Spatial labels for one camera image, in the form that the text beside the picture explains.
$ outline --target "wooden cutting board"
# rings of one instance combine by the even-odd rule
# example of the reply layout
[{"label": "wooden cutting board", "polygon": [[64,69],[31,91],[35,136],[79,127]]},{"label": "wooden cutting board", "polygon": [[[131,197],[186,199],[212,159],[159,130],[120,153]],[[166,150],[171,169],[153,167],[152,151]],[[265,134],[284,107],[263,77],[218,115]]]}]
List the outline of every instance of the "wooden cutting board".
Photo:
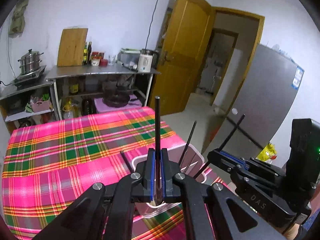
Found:
[{"label": "wooden cutting board", "polygon": [[64,29],[62,31],[58,52],[58,67],[82,65],[87,33],[87,28]]}]

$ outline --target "open door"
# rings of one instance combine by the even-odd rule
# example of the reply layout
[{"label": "open door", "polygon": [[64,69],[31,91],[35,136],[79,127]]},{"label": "open door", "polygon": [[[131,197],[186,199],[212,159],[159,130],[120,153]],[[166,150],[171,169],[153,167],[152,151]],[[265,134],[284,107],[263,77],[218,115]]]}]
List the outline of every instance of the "open door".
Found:
[{"label": "open door", "polygon": [[165,34],[149,106],[160,96],[161,115],[186,107],[213,28],[215,9],[205,0],[176,0]]}]

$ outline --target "plaid tablecloth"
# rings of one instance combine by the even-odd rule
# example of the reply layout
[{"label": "plaid tablecloth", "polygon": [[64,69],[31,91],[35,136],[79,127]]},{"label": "plaid tablecloth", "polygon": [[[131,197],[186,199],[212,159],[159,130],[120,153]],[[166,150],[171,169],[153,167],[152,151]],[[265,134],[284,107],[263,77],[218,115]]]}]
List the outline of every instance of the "plaid tablecloth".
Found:
[{"label": "plaid tablecloth", "polygon": [[[17,129],[4,160],[4,216],[19,239],[31,239],[95,182],[109,185],[129,174],[129,160],[154,147],[154,111],[143,107]],[[164,122],[161,147],[183,140]],[[210,169],[206,183],[219,180]],[[134,239],[185,238],[178,205],[151,219],[134,218]]]}]

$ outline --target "electric kettle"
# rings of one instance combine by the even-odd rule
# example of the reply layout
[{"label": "electric kettle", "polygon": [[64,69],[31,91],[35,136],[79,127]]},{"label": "electric kettle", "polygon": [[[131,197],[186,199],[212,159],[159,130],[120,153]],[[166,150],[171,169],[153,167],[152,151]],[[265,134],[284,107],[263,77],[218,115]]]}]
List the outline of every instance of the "electric kettle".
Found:
[{"label": "electric kettle", "polygon": [[[152,65],[153,57],[156,55],[156,61]],[[159,53],[151,49],[142,49],[139,56],[138,71],[149,73],[152,66],[157,66],[159,61]]]}]

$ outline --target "refrigerator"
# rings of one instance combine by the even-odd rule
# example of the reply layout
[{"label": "refrigerator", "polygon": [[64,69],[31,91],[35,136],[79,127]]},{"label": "refrigerator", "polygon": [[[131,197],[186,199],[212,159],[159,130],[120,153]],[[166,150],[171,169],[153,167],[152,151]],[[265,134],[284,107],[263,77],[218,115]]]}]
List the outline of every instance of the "refrigerator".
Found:
[{"label": "refrigerator", "polygon": [[232,110],[204,155],[218,148],[241,115],[245,114],[239,129],[223,150],[246,159],[256,157],[270,142],[289,112],[303,73],[304,70],[291,59],[259,44]]}]

